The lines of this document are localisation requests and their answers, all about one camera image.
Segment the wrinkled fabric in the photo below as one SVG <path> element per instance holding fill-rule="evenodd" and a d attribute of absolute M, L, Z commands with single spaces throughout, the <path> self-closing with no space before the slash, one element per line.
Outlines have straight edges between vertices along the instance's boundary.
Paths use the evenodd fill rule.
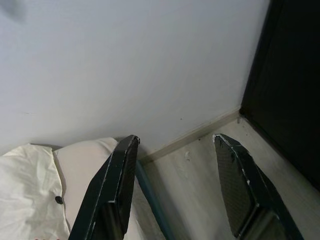
<path fill-rule="evenodd" d="M 0 156 L 0 240 L 67 240 L 61 195 L 50 147 L 27 144 Z"/>

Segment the bed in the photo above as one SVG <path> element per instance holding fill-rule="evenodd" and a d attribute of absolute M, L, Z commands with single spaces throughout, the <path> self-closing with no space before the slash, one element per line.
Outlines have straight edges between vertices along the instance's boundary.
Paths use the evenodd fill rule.
<path fill-rule="evenodd" d="M 68 239 L 91 179 L 117 144 L 111 137 L 56 150 L 27 144 L 0 157 L 0 239 Z M 135 175 L 124 239 L 174 239 L 139 161 Z"/>

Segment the wooden floor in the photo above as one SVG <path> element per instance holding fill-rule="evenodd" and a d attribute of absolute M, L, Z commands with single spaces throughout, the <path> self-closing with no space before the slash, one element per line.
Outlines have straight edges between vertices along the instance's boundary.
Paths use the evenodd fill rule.
<path fill-rule="evenodd" d="M 320 193 L 244 120 L 223 133 L 249 150 L 270 178 L 304 239 L 320 239 Z M 144 166 L 177 240 L 234 239 L 229 229 L 212 135 Z"/>

